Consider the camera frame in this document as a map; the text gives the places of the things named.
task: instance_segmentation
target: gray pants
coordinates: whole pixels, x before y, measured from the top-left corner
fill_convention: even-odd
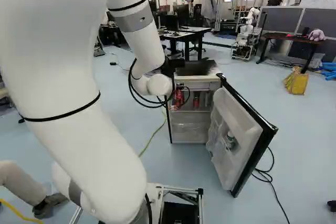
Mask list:
[[[46,189],[12,161],[0,161],[0,186],[31,206],[41,203],[47,196]]]

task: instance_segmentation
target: fridge door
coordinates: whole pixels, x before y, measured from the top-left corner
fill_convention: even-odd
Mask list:
[[[237,197],[278,128],[267,122],[227,81],[214,94],[206,148],[225,190]]]

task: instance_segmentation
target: mini fridge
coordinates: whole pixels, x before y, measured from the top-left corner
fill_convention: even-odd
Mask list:
[[[237,197],[278,128],[220,73],[215,61],[187,63],[166,107],[172,144],[205,144],[222,187]]]

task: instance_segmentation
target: yellow wet floor sign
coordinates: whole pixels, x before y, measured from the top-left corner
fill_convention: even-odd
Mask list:
[[[284,80],[287,91],[291,94],[305,94],[308,73],[301,73],[300,67],[293,67],[293,72]]]

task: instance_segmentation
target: gray partition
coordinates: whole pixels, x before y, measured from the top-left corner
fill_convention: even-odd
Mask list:
[[[265,13],[267,13],[264,30],[294,33],[298,26],[302,11],[303,8],[299,7],[263,7],[258,27],[263,26]]]
[[[298,32],[302,32],[305,27],[309,27],[310,31],[319,28],[324,31],[327,37],[336,38],[335,18],[336,10],[307,8],[302,17]]]
[[[310,50],[311,46],[308,43],[293,42],[288,56],[300,59],[308,59]],[[327,39],[318,46],[316,52],[325,54],[322,61],[332,62],[336,56],[336,40]]]

